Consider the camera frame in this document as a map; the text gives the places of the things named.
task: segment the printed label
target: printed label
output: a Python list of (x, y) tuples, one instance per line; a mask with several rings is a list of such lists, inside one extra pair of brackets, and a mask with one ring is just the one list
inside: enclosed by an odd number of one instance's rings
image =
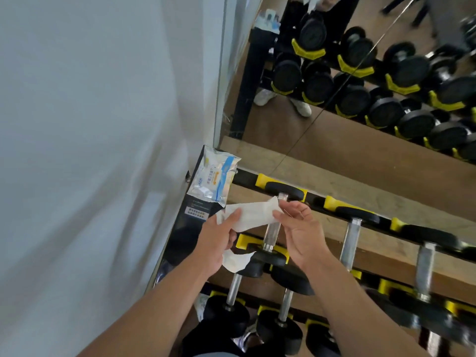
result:
[(208, 213), (205, 213), (205, 212), (202, 212), (200, 210), (190, 208), (190, 207), (185, 208), (185, 214), (187, 214), (189, 216), (194, 216), (195, 218), (203, 219), (203, 220), (207, 220), (208, 216), (209, 216)]

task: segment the white sneaker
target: white sneaker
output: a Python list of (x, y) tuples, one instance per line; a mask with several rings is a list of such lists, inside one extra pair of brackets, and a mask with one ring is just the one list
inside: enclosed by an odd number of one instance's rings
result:
[(300, 113), (303, 117), (308, 118), (311, 116), (312, 110), (309, 104), (306, 104), (304, 101), (299, 101), (292, 98), (289, 98), (289, 100), (293, 103), (297, 112)]
[(274, 91), (263, 89), (256, 94), (254, 102), (259, 107), (262, 107), (275, 96), (277, 96), (277, 94)]

